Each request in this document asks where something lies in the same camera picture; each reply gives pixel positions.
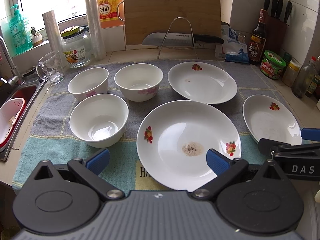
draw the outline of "fruit pattern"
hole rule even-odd
[[[198,64],[193,64],[192,69],[194,69],[196,71],[202,70],[202,68]]]
[[[236,144],[235,142],[229,142],[229,143],[226,143],[226,150],[227,150],[227,153],[231,156],[233,156],[233,153],[236,151]]]
[[[151,126],[146,128],[146,131],[144,132],[144,139],[147,140],[147,142],[152,143],[153,137],[152,137]]]
[[[272,111],[276,111],[276,110],[280,110],[280,108],[278,107],[278,105],[276,103],[272,103],[269,107]]]

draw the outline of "knife block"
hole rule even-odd
[[[286,23],[280,21],[279,19],[271,16],[267,17],[267,40],[264,46],[264,50],[271,50],[276,54],[280,53],[287,26],[288,25]]]

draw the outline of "dish soap bottle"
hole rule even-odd
[[[14,16],[9,22],[9,28],[17,54],[32,48],[32,34],[29,27],[29,20],[20,14],[19,5],[12,6]]]
[[[124,22],[117,17],[117,6],[122,0],[98,0],[101,28],[122,26]],[[119,16],[124,18],[124,5],[119,6]]]

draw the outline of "blue gripper pad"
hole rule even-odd
[[[99,175],[105,167],[108,166],[110,161],[110,153],[108,149],[95,155],[91,160],[87,161],[86,168],[94,174]]]
[[[230,163],[220,156],[221,154],[214,149],[209,149],[207,151],[207,165],[215,174],[217,174],[217,176],[230,168]]]

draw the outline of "cutting board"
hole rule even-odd
[[[124,0],[126,44],[141,44],[150,33],[167,32],[176,17],[187,18],[194,34],[221,36],[220,0]],[[183,19],[176,20],[170,32],[191,33]]]

